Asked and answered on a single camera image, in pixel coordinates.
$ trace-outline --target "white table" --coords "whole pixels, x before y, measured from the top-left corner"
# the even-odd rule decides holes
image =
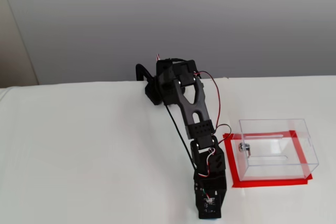
[[[15,88],[0,102],[0,223],[336,223],[336,77],[216,81],[221,123],[306,119],[320,161],[308,185],[233,189],[227,165],[222,219],[199,220],[187,154],[145,82]]]

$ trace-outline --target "transparent acrylic box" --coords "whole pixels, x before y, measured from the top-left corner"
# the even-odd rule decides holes
[[[304,119],[239,120],[231,141],[240,181],[306,179],[319,165]]]

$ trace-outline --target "red tape square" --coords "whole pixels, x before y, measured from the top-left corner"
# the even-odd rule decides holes
[[[295,131],[286,131],[286,132],[273,132],[273,133],[257,133],[257,134],[247,134],[247,135],[275,135],[275,134],[282,134],[286,137],[291,137],[294,147],[296,149],[296,152],[299,157],[299,161],[301,164],[306,164],[306,157],[304,155],[304,152],[302,150],[302,147],[300,145],[298,136]],[[292,185],[306,185],[308,183],[308,180],[313,179],[312,175],[310,174],[305,179],[274,179],[274,180],[248,180],[248,181],[240,181],[238,176],[238,171],[236,167],[235,157],[232,150],[232,142],[231,140],[240,140],[241,138],[235,137],[234,134],[224,134],[223,138],[226,138],[224,140],[225,148],[226,148],[226,154],[227,159],[229,161],[229,166],[231,170],[233,185],[232,187],[237,188],[247,188],[247,187],[261,187],[261,186],[292,186]],[[309,167],[307,165],[302,166],[303,172],[308,173]]]

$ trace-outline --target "black robotic arm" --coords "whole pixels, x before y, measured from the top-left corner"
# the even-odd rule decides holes
[[[182,113],[187,136],[191,140],[196,206],[200,219],[221,218],[221,206],[226,193],[224,152],[218,146],[211,119],[205,105],[203,84],[194,60],[167,59],[156,62],[156,76],[140,64],[136,66],[138,81],[146,77],[145,93],[149,99],[167,107],[177,104]],[[194,86],[195,99],[190,103],[184,96],[185,87]],[[199,117],[195,123],[193,114]]]

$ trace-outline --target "white wall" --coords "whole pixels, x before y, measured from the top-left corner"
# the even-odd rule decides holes
[[[336,0],[9,0],[41,83],[134,80],[155,54],[214,76],[336,74]]]
[[[0,88],[36,85],[32,64],[7,0],[0,0]]]

